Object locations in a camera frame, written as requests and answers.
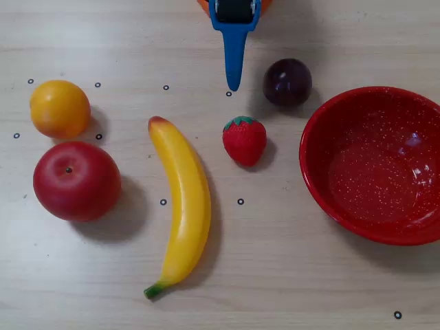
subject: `banana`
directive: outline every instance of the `banana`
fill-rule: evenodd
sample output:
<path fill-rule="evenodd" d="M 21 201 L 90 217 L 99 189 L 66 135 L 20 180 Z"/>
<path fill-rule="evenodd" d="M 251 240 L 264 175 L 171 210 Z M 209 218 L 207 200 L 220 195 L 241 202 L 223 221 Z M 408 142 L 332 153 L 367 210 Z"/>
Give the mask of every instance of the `banana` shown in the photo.
<path fill-rule="evenodd" d="M 162 275 L 144 290 L 152 299 L 184 280 L 199 261 L 209 233 L 211 199 L 199 157 L 182 133 L 161 117 L 148 121 L 148 132 L 168 175 L 173 202 Z"/>

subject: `banana tip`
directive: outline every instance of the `banana tip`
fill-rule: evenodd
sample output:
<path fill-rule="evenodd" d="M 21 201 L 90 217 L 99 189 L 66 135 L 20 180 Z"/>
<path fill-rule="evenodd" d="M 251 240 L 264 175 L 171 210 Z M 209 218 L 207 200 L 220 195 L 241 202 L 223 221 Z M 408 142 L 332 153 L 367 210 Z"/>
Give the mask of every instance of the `banana tip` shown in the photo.
<path fill-rule="evenodd" d="M 167 286 L 163 283 L 156 282 L 156 284 L 151 285 L 148 289 L 144 290 L 145 298 L 155 300 L 166 288 Z"/>
<path fill-rule="evenodd" d="M 158 115 L 155 115 L 154 117 L 151 117 L 150 120 L 148 121 L 148 129 L 151 128 L 151 125 L 158 122 L 167 122 L 167 120 L 163 119 L 162 117 L 159 117 Z"/>

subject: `strawberry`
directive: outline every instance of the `strawberry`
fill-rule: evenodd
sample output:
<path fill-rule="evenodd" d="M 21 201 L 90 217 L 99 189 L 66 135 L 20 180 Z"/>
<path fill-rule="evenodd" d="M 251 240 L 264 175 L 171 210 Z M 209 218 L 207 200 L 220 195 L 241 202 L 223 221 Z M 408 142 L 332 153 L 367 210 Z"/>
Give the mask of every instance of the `strawberry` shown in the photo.
<path fill-rule="evenodd" d="M 254 118 L 234 118 L 223 129 L 223 144 L 234 161 L 251 167 L 260 160 L 266 147 L 266 129 Z"/>

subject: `red apple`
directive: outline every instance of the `red apple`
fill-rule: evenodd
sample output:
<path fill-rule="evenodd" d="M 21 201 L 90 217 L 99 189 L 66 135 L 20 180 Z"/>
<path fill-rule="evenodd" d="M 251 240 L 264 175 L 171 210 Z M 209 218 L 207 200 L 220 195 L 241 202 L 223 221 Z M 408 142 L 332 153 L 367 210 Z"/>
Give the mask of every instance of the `red apple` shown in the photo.
<path fill-rule="evenodd" d="M 118 200 L 121 177 L 102 149 L 84 142 L 54 146 L 34 171 L 35 195 L 54 216 L 88 222 L 100 218 Z"/>

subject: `dark purple plum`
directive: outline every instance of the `dark purple plum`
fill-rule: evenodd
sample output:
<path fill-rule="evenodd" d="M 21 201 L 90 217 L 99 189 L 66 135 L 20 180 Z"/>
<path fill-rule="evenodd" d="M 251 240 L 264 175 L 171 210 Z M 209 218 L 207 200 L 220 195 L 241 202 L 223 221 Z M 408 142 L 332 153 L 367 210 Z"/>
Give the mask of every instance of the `dark purple plum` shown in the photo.
<path fill-rule="evenodd" d="M 275 105 L 295 107 L 307 101 L 311 86 L 311 74 L 305 64 L 294 58 L 284 58 L 266 71 L 263 92 Z"/>

